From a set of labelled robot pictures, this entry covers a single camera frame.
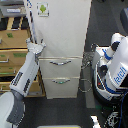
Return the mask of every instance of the blue logo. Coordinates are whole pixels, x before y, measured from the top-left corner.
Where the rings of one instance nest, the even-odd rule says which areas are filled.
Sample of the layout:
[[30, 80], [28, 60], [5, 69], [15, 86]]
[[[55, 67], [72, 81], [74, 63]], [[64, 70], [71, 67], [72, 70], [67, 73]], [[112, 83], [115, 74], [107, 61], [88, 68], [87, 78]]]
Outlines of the blue logo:
[[117, 77], [114, 78], [115, 82], [119, 85], [126, 74], [126, 69], [120, 67], [120, 71], [117, 73]]

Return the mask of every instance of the drawer handle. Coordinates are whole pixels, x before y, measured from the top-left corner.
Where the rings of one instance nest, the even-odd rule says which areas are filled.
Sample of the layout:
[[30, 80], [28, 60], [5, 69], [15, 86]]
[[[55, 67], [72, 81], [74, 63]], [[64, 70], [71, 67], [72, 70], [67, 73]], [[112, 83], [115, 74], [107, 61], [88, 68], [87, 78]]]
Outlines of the drawer handle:
[[1, 72], [0, 75], [12, 75], [12, 74], [16, 74], [16, 71], [14, 70], [14, 72]]
[[70, 60], [68, 60], [66, 62], [62, 62], [62, 63], [57, 63], [57, 62], [50, 61], [50, 63], [55, 64], [55, 65], [65, 65], [65, 64], [70, 63], [70, 62], [71, 62]]
[[70, 81], [69, 79], [64, 79], [63, 81], [60, 81], [60, 80], [52, 80], [52, 82], [55, 82], [55, 83], [57, 83], [57, 84], [64, 84], [64, 83], [66, 83], [66, 82], [68, 82], [68, 81]]
[[7, 59], [6, 61], [0, 61], [0, 63], [8, 63], [9, 59]]

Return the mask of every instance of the cabinet drawer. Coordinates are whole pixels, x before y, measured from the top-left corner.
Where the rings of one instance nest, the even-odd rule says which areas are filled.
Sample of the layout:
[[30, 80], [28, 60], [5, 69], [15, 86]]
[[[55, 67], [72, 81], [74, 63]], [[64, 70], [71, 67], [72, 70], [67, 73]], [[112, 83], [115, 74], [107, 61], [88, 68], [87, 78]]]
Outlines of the cabinet drawer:
[[42, 78], [78, 77], [82, 59], [40, 59]]
[[52, 98], [76, 98], [79, 79], [43, 79], [47, 99]]
[[0, 67], [0, 77], [15, 76], [20, 68], [21, 66]]
[[27, 49], [0, 50], [0, 66], [23, 65]]
[[27, 48], [26, 39], [29, 38], [28, 30], [0, 31], [0, 49]]

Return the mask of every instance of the label sticker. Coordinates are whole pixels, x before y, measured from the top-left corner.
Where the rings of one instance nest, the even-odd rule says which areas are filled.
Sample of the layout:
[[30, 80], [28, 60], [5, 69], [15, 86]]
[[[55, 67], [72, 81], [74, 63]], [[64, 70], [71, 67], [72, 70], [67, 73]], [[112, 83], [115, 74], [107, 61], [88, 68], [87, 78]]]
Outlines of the label sticker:
[[13, 53], [14, 57], [26, 57], [27, 53]]
[[7, 33], [8, 38], [13, 38], [12, 33]]
[[0, 55], [0, 57], [5, 57], [5, 55]]
[[39, 2], [37, 3], [37, 10], [39, 16], [49, 16], [49, 7], [47, 2]]
[[9, 69], [13, 69], [12, 67], [9, 67]]
[[3, 88], [6, 88], [6, 86], [2, 86]]
[[7, 9], [7, 12], [10, 12], [10, 13], [20, 13], [20, 9]]

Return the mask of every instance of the white cabinet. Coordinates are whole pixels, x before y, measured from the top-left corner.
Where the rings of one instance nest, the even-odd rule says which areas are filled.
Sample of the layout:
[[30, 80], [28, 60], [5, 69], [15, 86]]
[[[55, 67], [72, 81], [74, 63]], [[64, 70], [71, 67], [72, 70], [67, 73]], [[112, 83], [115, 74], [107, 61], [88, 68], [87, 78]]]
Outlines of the white cabinet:
[[[30, 28], [32, 30], [31, 10], [37, 42], [40, 43], [43, 39], [46, 43], [46, 48], [40, 57], [46, 96], [48, 99], [74, 98], [78, 91], [91, 0], [30, 0], [30, 2], [31, 8], [27, 7], [27, 1], [24, 0]], [[38, 15], [39, 3], [48, 4], [48, 17]]]

